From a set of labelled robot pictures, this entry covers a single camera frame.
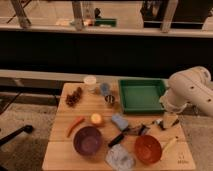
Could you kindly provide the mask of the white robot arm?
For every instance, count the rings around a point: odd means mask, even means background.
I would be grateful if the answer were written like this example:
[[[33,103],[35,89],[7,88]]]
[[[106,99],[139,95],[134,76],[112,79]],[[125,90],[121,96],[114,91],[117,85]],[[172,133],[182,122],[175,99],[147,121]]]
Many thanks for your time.
[[[213,90],[208,87],[210,81],[209,70],[202,66],[176,72],[169,77],[169,88],[159,102],[169,113],[181,113],[190,102],[213,117]]]

